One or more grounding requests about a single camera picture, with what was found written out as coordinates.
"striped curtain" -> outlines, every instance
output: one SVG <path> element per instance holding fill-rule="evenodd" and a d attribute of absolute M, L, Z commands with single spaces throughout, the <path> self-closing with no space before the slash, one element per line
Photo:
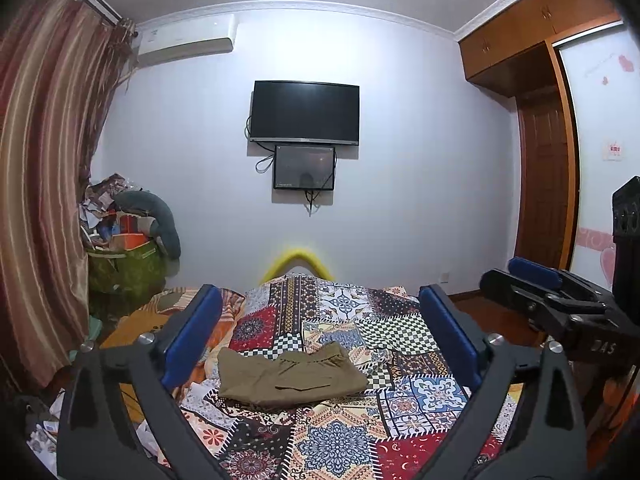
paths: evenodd
<path fill-rule="evenodd" d="M 78 199 L 131 37 L 81 0 L 28 0 L 0 43 L 0 356 L 21 390 L 88 331 Z"/>

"tv screen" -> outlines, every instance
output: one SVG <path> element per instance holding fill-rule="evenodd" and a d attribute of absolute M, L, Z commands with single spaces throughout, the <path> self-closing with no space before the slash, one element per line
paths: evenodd
<path fill-rule="evenodd" d="M 287 144 L 276 146 L 273 189 L 334 189 L 335 148 Z"/>
<path fill-rule="evenodd" d="M 250 139 L 358 144 L 360 87 L 256 81 Z"/>

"white wall air conditioner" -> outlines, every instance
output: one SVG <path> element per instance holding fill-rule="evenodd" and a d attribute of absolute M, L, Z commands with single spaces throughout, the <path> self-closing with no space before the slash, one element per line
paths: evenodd
<path fill-rule="evenodd" d="M 138 65 L 150 66 L 185 57 L 231 52 L 238 20 L 234 14 L 191 18 L 142 33 Z"/>

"patchwork bedspread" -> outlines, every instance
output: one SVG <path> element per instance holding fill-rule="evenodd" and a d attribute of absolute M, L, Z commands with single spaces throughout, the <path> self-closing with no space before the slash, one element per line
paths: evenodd
<path fill-rule="evenodd" d="M 180 408 L 234 480 L 409 480 L 468 400 L 417 300 L 401 288 L 387 292 L 287 275 L 252 290 L 243 302 L 227 301 L 223 317 L 232 330 L 206 349 L 206 379 L 183 392 Z M 369 389 L 285 411 L 218 397 L 223 346 L 275 359 L 330 341 L 349 351 Z M 497 454 L 515 407 L 507 397 L 480 462 Z M 162 453 L 158 460 L 168 465 Z"/>

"metal bolt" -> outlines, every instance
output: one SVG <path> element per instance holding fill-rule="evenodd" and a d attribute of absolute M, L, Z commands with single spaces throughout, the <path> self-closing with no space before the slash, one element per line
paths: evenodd
<path fill-rule="evenodd" d="M 487 336 L 487 341 L 491 345 L 500 346 L 502 343 L 504 343 L 504 338 L 500 334 L 493 333 Z"/>
<path fill-rule="evenodd" d="M 89 339 L 88 341 L 85 341 L 80 345 L 80 351 L 83 354 L 86 354 L 87 352 L 90 352 L 91 350 L 93 350 L 94 346 L 95 346 L 95 342 Z"/>
<path fill-rule="evenodd" d="M 551 350 L 554 354 L 559 354 L 564 349 L 558 341 L 549 341 L 549 350 Z"/>
<path fill-rule="evenodd" d="M 145 332 L 138 336 L 138 342 L 141 345 L 150 345 L 153 341 L 155 341 L 155 339 L 155 334 L 152 334 L 151 332 Z"/>

